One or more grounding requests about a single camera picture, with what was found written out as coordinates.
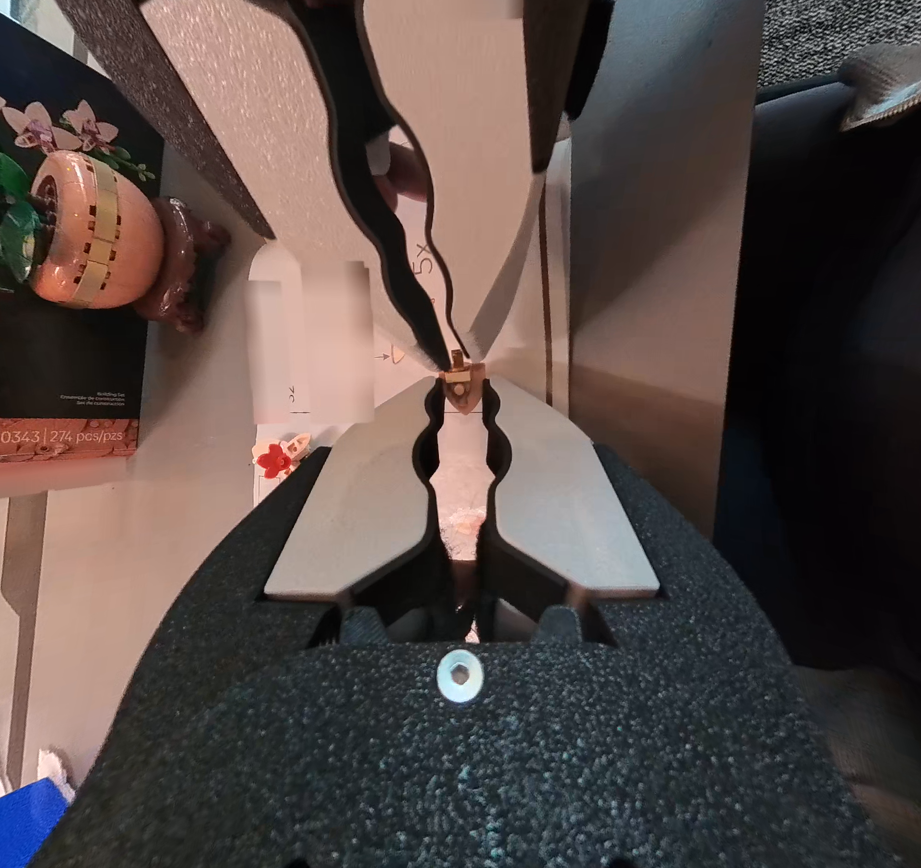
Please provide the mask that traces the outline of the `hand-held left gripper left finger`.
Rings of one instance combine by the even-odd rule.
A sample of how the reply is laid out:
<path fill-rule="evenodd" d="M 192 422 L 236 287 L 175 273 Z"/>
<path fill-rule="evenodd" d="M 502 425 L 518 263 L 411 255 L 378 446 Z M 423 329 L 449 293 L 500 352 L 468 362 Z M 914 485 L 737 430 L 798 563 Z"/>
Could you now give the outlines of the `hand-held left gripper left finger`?
<path fill-rule="evenodd" d="M 309 602 L 356 597 L 437 533 L 441 385 L 421 379 L 329 449 L 264 593 Z"/>

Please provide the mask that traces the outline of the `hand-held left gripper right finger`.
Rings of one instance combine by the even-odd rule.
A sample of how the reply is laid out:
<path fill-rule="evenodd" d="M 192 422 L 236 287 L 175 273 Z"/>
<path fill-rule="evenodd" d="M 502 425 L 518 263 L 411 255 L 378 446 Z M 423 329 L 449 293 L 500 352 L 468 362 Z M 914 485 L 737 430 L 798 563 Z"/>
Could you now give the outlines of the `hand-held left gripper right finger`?
<path fill-rule="evenodd" d="M 659 578 L 590 438 L 500 376 L 482 404 L 489 589 L 512 604 L 653 597 Z"/>

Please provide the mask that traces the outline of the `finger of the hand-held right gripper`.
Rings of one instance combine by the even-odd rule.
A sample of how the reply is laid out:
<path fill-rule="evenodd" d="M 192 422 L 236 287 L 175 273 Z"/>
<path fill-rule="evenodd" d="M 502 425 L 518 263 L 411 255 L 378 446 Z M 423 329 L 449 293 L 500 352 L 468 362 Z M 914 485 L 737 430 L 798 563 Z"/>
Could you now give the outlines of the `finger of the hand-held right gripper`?
<path fill-rule="evenodd" d="M 363 0 L 379 85 L 425 161 L 449 318 L 481 363 L 511 309 L 543 174 L 531 158 L 523 0 Z"/>
<path fill-rule="evenodd" d="M 405 232 L 366 157 L 379 106 L 365 64 L 354 84 L 336 13 L 282 0 L 146 0 L 141 12 L 306 292 L 360 281 L 371 323 L 426 368 L 447 368 Z"/>

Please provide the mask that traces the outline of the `peach petal brick flower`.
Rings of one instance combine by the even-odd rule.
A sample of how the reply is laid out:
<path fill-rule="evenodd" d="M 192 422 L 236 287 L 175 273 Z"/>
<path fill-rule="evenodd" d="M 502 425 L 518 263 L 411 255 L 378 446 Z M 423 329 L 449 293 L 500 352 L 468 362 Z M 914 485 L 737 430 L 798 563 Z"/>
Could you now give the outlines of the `peach petal brick flower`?
<path fill-rule="evenodd" d="M 486 376 L 486 365 L 472 363 L 461 349 L 450 351 L 449 369 L 438 374 L 446 402 L 464 416 L 478 410 Z"/>

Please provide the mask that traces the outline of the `grey desk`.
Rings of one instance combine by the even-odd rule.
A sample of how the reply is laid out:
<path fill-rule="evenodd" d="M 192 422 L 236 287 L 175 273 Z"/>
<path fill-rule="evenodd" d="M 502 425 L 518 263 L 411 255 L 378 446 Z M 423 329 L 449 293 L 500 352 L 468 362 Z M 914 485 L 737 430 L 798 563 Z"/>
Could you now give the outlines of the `grey desk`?
<path fill-rule="evenodd" d="M 765 0 L 616 0 L 574 127 L 572 418 L 706 535 L 716 509 Z M 2 754 L 81 782 L 178 591 L 252 508 L 244 294 L 259 237 L 182 155 L 163 183 L 233 232 L 198 339 L 151 330 L 126 460 L 2 486 Z M 6 730 L 6 713 L 12 720 Z"/>

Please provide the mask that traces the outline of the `person's right hand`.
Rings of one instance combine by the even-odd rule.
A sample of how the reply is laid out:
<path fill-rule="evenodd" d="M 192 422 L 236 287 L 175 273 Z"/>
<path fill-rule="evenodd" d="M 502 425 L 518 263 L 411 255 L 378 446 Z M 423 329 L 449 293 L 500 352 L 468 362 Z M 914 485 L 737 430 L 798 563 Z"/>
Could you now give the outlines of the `person's right hand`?
<path fill-rule="evenodd" d="M 366 159 L 379 193 L 391 211 L 400 198 L 426 203 L 428 176 L 414 149 L 391 142 L 384 133 L 366 144 Z"/>

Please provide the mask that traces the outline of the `brick orchid plant model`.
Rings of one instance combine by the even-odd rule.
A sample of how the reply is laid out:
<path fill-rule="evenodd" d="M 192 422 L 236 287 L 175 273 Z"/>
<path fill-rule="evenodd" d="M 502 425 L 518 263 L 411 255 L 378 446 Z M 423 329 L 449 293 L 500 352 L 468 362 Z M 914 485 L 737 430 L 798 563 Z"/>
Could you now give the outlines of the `brick orchid plant model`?
<path fill-rule="evenodd" d="M 198 334 L 231 237 L 182 200 L 149 198 L 102 160 L 55 151 L 35 176 L 1 155 L 2 291 L 72 309 L 131 306 Z"/>

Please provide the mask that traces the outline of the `dark brick set box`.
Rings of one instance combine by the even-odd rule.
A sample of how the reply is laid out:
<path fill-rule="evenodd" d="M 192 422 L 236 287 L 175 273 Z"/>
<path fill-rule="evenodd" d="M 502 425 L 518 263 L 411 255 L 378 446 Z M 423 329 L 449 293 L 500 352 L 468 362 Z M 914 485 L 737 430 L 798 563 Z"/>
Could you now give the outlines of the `dark brick set box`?
<path fill-rule="evenodd" d="M 2 16 L 2 153 L 35 176 L 55 151 L 160 195 L 164 140 L 105 76 Z M 1 303 L 2 495 L 136 451 L 147 323 L 131 306 L 72 309 L 10 283 Z"/>

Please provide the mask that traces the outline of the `white paper sheet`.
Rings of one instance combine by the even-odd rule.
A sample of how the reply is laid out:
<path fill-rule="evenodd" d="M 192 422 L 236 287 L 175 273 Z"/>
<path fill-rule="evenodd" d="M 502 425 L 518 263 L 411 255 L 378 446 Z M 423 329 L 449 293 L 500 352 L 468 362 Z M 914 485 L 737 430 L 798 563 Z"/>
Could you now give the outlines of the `white paper sheet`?
<path fill-rule="evenodd" d="M 37 780 L 51 782 L 69 806 L 75 799 L 75 789 L 69 782 L 63 759 L 52 749 L 40 748 L 37 758 Z"/>

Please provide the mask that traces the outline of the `large blue plastic bin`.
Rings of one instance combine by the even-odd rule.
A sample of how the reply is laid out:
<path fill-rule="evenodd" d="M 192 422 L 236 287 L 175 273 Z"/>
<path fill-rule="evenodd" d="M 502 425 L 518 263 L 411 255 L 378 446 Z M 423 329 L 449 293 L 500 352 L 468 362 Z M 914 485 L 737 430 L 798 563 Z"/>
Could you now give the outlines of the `large blue plastic bin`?
<path fill-rule="evenodd" d="M 25 867 L 59 823 L 68 800 L 49 778 L 1 797 L 1 867 Z"/>

